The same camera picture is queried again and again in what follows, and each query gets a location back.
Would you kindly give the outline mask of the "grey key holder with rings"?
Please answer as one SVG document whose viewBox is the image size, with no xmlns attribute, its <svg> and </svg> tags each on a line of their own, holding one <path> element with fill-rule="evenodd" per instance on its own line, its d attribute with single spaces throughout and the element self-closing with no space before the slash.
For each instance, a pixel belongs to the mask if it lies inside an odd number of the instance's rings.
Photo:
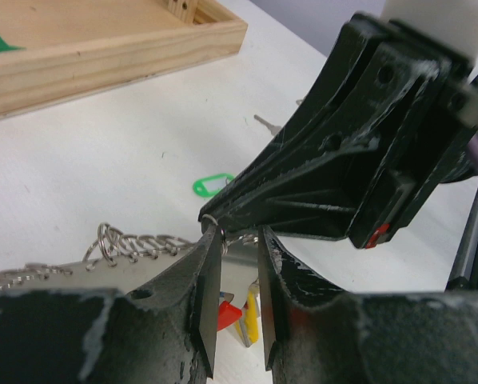
<svg viewBox="0 0 478 384">
<path fill-rule="evenodd" d="M 257 241 L 254 234 L 227 238 L 221 264 L 218 328 L 235 326 L 247 347 L 259 339 Z M 193 242 L 173 235 L 125 234 L 102 223 L 80 262 L 27 263 L 19 269 L 0 271 L 0 290 L 112 287 L 129 293 L 172 266 L 193 247 Z"/>
</svg>

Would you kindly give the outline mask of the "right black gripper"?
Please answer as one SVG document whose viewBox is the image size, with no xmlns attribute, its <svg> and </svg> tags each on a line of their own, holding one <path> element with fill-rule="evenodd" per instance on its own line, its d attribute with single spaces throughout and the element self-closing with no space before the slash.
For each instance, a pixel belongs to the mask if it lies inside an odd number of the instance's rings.
<svg viewBox="0 0 478 384">
<path fill-rule="evenodd" d="M 437 185 L 474 173 L 471 73 L 458 50 L 408 22 L 353 15 L 305 100 L 199 221 L 359 249 L 391 240 Z"/>
</svg>

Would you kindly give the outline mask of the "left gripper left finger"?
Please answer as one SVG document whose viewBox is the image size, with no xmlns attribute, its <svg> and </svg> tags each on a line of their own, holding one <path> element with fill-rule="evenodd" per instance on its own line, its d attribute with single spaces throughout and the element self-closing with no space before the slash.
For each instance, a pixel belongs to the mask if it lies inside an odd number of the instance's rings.
<svg viewBox="0 0 478 384">
<path fill-rule="evenodd" d="M 0 383 L 204 383 L 213 376 L 222 232 L 129 293 L 0 290 Z"/>
</svg>

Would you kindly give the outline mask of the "red tag key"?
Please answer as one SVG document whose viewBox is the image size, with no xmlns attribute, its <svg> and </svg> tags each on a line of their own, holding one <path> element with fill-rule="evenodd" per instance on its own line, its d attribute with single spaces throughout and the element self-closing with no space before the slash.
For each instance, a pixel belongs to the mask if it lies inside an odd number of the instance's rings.
<svg viewBox="0 0 478 384">
<path fill-rule="evenodd" d="M 274 125 L 257 114 L 255 114 L 253 118 L 266 127 L 273 137 L 275 137 L 283 129 L 283 126 Z"/>
</svg>

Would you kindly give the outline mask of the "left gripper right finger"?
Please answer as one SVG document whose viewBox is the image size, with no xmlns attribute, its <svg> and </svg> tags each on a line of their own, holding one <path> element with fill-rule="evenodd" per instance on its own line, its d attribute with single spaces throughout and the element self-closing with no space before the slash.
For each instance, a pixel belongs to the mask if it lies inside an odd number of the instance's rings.
<svg viewBox="0 0 478 384">
<path fill-rule="evenodd" d="M 478 383 L 478 290 L 349 293 L 267 226 L 258 272 L 275 383 Z"/>
</svg>

